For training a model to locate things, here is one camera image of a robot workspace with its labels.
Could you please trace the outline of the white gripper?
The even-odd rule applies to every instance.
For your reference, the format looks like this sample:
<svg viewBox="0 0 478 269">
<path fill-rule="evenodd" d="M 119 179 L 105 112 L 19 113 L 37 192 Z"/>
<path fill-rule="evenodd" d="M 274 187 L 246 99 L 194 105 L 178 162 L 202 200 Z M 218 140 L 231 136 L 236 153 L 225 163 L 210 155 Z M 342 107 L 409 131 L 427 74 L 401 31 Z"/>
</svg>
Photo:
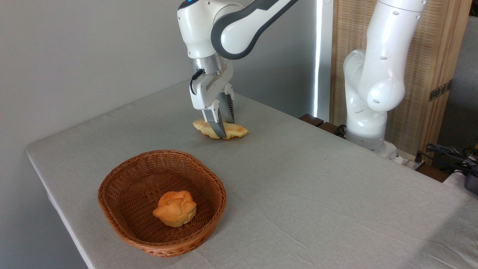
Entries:
<svg viewBox="0 0 478 269">
<path fill-rule="evenodd" d="M 205 121 L 219 138 L 227 138 L 223 121 L 234 124 L 235 98 L 232 85 L 233 63 L 226 62 L 222 71 L 200 75 L 189 90 L 193 107 L 203 109 Z"/>
</svg>

